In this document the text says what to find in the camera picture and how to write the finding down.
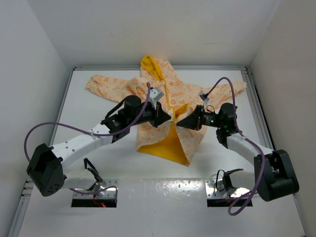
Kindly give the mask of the orange patterned hooded jacket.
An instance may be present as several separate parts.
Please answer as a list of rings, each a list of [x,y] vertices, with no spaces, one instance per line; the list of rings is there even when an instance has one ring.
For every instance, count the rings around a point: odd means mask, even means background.
[[[148,122],[140,124],[136,150],[182,165],[191,163],[207,131],[206,127],[195,131],[175,125],[193,112],[197,105],[202,104],[198,94],[201,91],[210,92],[209,104],[218,109],[222,104],[231,101],[233,95],[238,95],[246,89],[246,83],[242,81],[233,82],[232,85],[218,85],[214,90],[184,83],[167,60],[149,55],[141,60],[139,77],[119,79],[93,75],[85,88],[101,98],[114,102],[120,102],[129,95],[136,95],[144,101],[148,82],[164,93],[159,102],[163,110],[170,115],[171,120],[157,128]]]

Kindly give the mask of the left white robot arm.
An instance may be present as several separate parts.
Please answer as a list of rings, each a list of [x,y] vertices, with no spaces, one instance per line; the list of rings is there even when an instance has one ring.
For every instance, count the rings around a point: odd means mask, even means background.
[[[170,119],[160,102],[145,103],[138,96],[127,96],[89,132],[50,147],[37,146],[27,174],[44,197],[61,188],[100,192],[104,180],[87,154],[128,135],[131,126],[149,123],[158,127]]]

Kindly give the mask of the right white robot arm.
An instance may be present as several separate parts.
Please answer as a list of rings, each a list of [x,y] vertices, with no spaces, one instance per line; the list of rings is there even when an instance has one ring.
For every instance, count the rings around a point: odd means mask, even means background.
[[[206,126],[215,127],[218,142],[253,165],[253,172],[242,168],[225,171],[222,180],[216,182],[218,191],[254,188],[264,201],[297,193],[299,183],[289,154],[285,150],[263,147],[241,135],[236,126],[236,109],[235,105],[224,103],[216,113],[198,105],[188,117],[176,123],[178,127],[196,131]]]

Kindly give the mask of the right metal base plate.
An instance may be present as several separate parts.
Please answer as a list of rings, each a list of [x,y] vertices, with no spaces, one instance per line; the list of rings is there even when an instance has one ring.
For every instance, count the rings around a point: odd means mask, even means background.
[[[221,178],[217,183],[216,179],[205,179],[204,183],[207,200],[235,199],[249,192],[246,188],[233,188],[226,191]]]

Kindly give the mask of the metal base plate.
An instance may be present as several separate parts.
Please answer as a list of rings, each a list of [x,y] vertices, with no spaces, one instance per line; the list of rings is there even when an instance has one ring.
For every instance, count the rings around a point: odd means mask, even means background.
[[[105,179],[102,182],[96,182],[90,190],[76,188],[74,197],[79,199],[116,199],[119,189],[118,179]]]
[[[216,179],[205,179],[204,183],[207,200],[235,199],[249,192],[246,188],[233,188],[226,191],[221,178],[217,183]]]

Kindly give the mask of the aluminium table frame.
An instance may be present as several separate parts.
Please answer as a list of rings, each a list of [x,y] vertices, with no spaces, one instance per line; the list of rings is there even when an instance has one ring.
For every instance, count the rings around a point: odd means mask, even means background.
[[[186,83],[211,87],[219,78],[243,80],[247,89],[237,96],[238,124],[243,133],[273,148],[252,75],[245,67],[175,66]],[[99,74],[130,79],[138,67],[77,67],[65,92],[58,121],[92,128],[114,107],[84,89]],[[253,170],[238,154],[218,144],[209,128],[190,166],[135,151],[136,128],[120,142],[88,157],[104,178],[118,179],[116,208],[71,207],[73,194],[60,190],[42,197],[34,187],[21,198],[9,236],[14,237],[305,237],[297,198],[286,196],[265,202],[259,196],[252,207],[230,216],[227,207],[207,207],[205,178],[218,169]]]

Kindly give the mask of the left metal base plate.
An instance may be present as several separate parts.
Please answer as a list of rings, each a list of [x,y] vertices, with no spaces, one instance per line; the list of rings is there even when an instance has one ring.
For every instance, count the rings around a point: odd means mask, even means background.
[[[74,197],[79,199],[116,199],[119,189],[118,179],[105,179],[102,182],[96,182],[90,190],[76,188]]]

